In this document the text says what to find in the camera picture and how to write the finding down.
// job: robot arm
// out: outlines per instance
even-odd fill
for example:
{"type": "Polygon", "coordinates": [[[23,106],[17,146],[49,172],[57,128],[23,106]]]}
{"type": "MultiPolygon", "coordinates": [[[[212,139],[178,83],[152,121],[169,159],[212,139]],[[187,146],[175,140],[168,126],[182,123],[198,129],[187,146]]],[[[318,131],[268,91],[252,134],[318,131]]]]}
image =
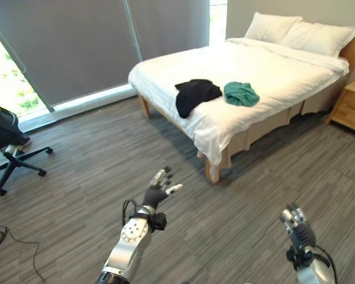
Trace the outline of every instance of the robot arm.
{"type": "Polygon", "coordinates": [[[183,185],[170,185],[170,169],[157,172],[150,182],[142,207],[121,230],[120,240],[113,248],[96,284],[129,284],[141,262],[145,248],[149,245],[154,230],[164,230],[167,221],[163,213],[156,214],[158,204],[183,185]]]}
{"type": "Polygon", "coordinates": [[[293,263],[300,284],[337,284],[334,263],[317,253],[315,234],[302,210],[296,205],[288,206],[280,220],[285,224],[293,245],[287,251],[287,259],[293,263]]]}

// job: black cable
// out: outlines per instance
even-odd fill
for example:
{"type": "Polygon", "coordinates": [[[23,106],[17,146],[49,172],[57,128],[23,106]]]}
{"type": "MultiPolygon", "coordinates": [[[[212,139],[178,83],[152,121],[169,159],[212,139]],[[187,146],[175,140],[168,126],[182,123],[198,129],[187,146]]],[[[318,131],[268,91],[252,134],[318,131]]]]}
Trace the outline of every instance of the black cable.
{"type": "Polygon", "coordinates": [[[325,251],[324,248],[320,247],[320,246],[316,246],[316,248],[320,249],[324,254],[326,254],[327,258],[329,259],[330,263],[331,263],[331,267],[333,268],[333,272],[334,272],[334,278],[335,278],[335,284],[338,284],[338,274],[337,274],[337,269],[335,268],[335,263],[333,261],[333,259],[331,258],[331,256],[327,253],[327,251],[325,251]]]}
{"type": "Polygon", "coordinates": [[[130,202],[134,205],[134,213],[137,211],[137,207],[139,207],[134,199],[128,199],[124,201],[122,205],[122,226],[125,226],[126,224],[126,209],[128,208],[130,202]]]}
{"type": "Polygon", "coordinates": [[[15,238],[12,235],[11,230],[7,226],[0,225],[0,228],[4,229],[4,231],[0,231],[0,244],[5,240],[5,237],[9,233],[11,238],[14,241],[18,242],[18,243],[21,243],[21,244],[36,244],[37,245],[37,248],[36,248],[35,253],[33,255],[33,269],[34,269],[35,273],[37,274],[37,276],[42,280],[42,283],[45,283],[46,280],[45,280],[45,278],[42,277],[41,273],[36,268],[36,261],[35,261],[36,260],[36,255],[38,253],[38,249],[40,248],[41,244],[39,242],[37,242],[37,241],[21,241],[21,240],[15,238]]]}

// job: mattress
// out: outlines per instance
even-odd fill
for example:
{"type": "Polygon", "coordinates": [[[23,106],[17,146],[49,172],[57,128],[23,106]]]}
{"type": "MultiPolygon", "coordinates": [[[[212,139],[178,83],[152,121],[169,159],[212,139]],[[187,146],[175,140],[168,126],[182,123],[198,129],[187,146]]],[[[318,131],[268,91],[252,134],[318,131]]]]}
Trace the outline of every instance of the mattress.
{"type": "Polygon", "coordinates": [[[231,38],[217,46],[141,62],[132,69],[128,81],[167,114],[216,166],[235,134],[308,99],[346,74],[348,62],[344,59],[231,38]],[[183,119],[175,106],[175,85],[191,79],[209,79],[222,91],[228,82],[248,82],[260,100],[253,107],[244,107],[230,105],[219,97],[201,103],[183,119]]]}

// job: white pillow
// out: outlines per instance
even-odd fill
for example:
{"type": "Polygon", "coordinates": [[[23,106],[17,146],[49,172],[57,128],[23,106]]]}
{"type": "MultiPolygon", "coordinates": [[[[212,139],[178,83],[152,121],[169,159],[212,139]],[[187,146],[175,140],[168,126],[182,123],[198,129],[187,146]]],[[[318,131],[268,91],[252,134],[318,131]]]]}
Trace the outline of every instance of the white pillow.
{"type": "Polygon", "coordinates": [[[255,12],[254,18],[244,37],[252,40],[280,43],[289,29],[301,20],[302,17],[264,15],[255,12]]]}
{"type": "Polygon", "coordinates": [[[354,37],[355,27],[298,22],[289,30],[281,44],[293,49],[338,57],[342,48],[354,37]]]}

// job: bed leg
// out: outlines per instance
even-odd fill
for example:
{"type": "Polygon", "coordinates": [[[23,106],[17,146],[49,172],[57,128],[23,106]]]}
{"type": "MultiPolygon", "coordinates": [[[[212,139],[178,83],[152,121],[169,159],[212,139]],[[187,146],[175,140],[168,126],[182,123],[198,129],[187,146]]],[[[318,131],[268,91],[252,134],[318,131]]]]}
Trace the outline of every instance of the bed leg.
{"type": "Polygon", "coordinates": [[[144,112],[144,115],[146,116],[146,118],[149,120],[151,115],[150,115],[150,110],[149,110],[149,105],[147,103],[147,101],[141,96],[138,95],[140,102],[141,102],[141,106],[144,112]]]}
{"type": "Polygon", "coordinates": [[[220,182],[220,171],[216,174],[217,178],[213,180],[211,176],[211,162],[207,158],[205,158],[205,175],[206,178],[217,185],[220,182]]]}

